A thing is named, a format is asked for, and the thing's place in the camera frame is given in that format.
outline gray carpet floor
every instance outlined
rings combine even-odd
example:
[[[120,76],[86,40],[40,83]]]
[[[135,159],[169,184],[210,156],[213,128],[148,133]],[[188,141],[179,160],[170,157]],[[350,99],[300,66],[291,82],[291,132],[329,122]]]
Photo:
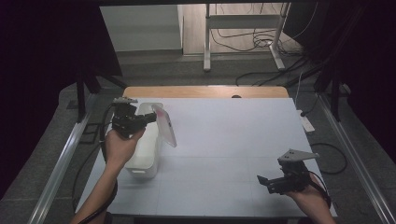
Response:
[[[292,65],[297,58],[286,58],[286,66]],[[168,57],[167,60],[158,60],[155,57],[147,57],[145,60],[134,63],[128,62],[128,57],[120,57],[123,77],[122,81],[130,86],[168,86],[168,85],[234,85],[235,78],[248,72],[273,72],[276,70],[275,63],[270,55],[260,56],[214,56],[210,73],[203,71],[203,62],[199,58]],[[283,85],[288,79],[300,75],[303,67],[286,74],[268,85]],[[273,77],[274,74],[252,75],[240,80],[241,85],[251,85],[258,80]],[[316,77],[302,81],[297,98],[297,108],[309,110],[317,96],[313,92],[312,85]],[[89,123],[101,121],[103,111],[115,97],[121,96],[122,90],[114,84],[99,78],[103,86],[101,93],[94,105],[94,113]],[[296,98],[297,85],[288,89],[290,97]],[[76,86],[65,88],[59,96],[59,106],[51,123],[43,134],[32,157],[24,165],[17,179],[9,188],[6,196],[0,202],[0,223],[26,223],[32,214],[39,196],[45,187],[50,173],[58,160],[64,144],[77,120],[78,112],[73,106],[76,103]],[[389,203],[389,207],[396,211],[396,166],[375,141],[364,125],[356,118],[347,104],[347,98],[340,99],[341,121],[346,128],[350,139],[357,146],[361,158],[375,179]],[[328,143],[342,146],[330,125],[320,105],[307,115],[315,132],[307,135],[308,141],[314,143]],[[95,141],[91,134],[83,135],[82,141]],[[45,223],[67,223],[74,215],[72,188],[78,168],[83,164],[95,144],[78,144],[78,148],[71,160],[64,176],[64,180],[57,191]],[[319,168],[324,171],[336,171],[344,165],[340,154],[328,147],[313,147],[313,150],[322,155],[318,160]],[[76,200],[85,187],[89,177],[93,160],[98,153],[96,149],[91,158],[84,165],[77,187]],[[367,196],[354,169],[348,165],[345,171],[339,175],[323,175],[333,199],[333,205],[338,213],[338,223],[382,223]],[[169,219],[148,220],[126,216],[114,216],[113,223],[169,223]],[[252,223],[239,220],[240,223]],[[254,220],[254,223],[269,223],[269,220]]]

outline hand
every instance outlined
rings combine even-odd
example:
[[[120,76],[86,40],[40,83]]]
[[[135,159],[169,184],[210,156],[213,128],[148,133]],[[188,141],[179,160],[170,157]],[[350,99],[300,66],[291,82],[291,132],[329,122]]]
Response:
[[[145,129],[142,129],[131,138],[124,138],[117,131],[110,130],[106,136],[106,166],[122,169],[124,164],[134,155],[137,141],[143,136],[144,132]]]
[[[312,181],[319,184],[313,174],[310,174]],[[317,189],[308,186],[303,191],[291,191],[286,193],[299,206],[299,208],[310,217],[315,223],[335,223],[330,213],[329,206]]]

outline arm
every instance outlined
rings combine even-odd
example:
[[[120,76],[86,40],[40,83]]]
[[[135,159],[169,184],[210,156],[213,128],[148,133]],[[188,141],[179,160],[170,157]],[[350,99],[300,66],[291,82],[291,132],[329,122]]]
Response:
[[[116,131],[111,130],[106,136],[107,163],[105,170],[93,188],[90,196],[73,217],[71,223],[81,220],[96,211],[110,197],[124,164],[132,158],[137,141],[142,137],[144,130],[135,133],[130,139],[122,138]],[[104,223],[106,211],[96,217],[91,223]]]
[[[311,174],[311,179],[319,184],[317,179]],[[300,207],[300,209],[317,224],[335,224],[335,220],[330,213],[326,201],[322,198],[319,191],[312,186],[308,186],[303,191],[288,192]]]

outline metal frame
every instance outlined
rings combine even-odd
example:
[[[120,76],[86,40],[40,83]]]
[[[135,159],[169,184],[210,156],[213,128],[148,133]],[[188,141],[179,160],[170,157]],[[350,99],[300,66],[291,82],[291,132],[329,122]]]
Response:
[[[86,107],[87,113],[85,114],[81,122],[76,123],[72,132],[70,133],[70,136],[67,139],[66,144],[64,145],[61,156],[59,157],[59,160],[56,162],[55,167],[53,168],[52,174],[50,175],[47,185],[46,187],[44,187],[44,190],[41,193],[37,204],[35,205],[35,209],[33,210],[33,213],[30,216],[28,223],[44,222],[47,213],[50,210],[50,206],[53,202],[56,192],[58,191],[58,188],[64,178],[64,173],[66,172],[67,167],[73,157],[75,149],[78,145],[78,141],[82,133],[84,132],[88,119],[91,116],[96,98],[96,94],[91,94],[89,96]]]
[[[367,195],[369,196],[376,212],[381,218],[383,223],[396,223],[395,216],[390,211],[389,205],[385,200],[384,195],[381,193],[378,185],[375,183],[369,171],[364,166],[361,157],[358,154],[357,149],[350,141],[347,132],[345,131],[341,122],[338,122],[334,116],[332,115],[332,111],[330,110],[329,101],[326,97],[319,96],[320,105],[325,112],[327,119],[329,120],[332,128],[335,131],[338,139],[340,140],[346,156],[350,161],[352,167],[355,169],[355,172],[363,185],[363,188],[366,190]]]
[[[205,15],[205,49],[204,49],[204,71],[210,71],[210,29],[269,29],[276,28],[274,40],[270,45],[271,53],[274,57],[276,67],[279,71],[285,69],[285,65],[279,56],[277,42],[285,24],[286,15],[289,9],[286,3],[280,15],[213,15],[210,16],[210,4],[206,4]]]

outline aluminum profile rail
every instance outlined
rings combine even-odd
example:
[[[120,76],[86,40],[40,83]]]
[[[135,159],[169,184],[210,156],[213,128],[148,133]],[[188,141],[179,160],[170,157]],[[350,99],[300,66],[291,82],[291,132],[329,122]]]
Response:
[[[385,200],[384,195],[381,193],[380,188],[375,183],[371,175],[369,174],[367,168],[364,166],[361,157],[358,154],[358,151],[350,141],[347,132],[345,131],[341,122],[335,120],[330,110],[329,101],[326,97],[319,96],[319,101],[324,110],[332,128],[335,131],[338,139],[340,140],[347,158],[349,159],[352,167],[355,169],[355,172],[363,185],[363,188],[366,190],[367,195],[369,196],[376,212],[382,220],[382,223],[394,224],[396,223],[395,216],[390,211],[389,205]]]
[[[78,145],[78,141],[84,132],[85,126],[87,125],[88,119],[92,114],[93,105],[96,101],[97,95],[91,94],[87,100],[87,113],[85,114],[81,123],[76,123],[69,138],[67,139],[64,149],[53,168],[52,174],[49,177],[46,187],[44,187],[40,198],[38,199],[35,209],[29,218],[28,223],[43,223],[53,199],[58,191],[59,186],[64,178],[64,173],[73,157],[75,149]]]

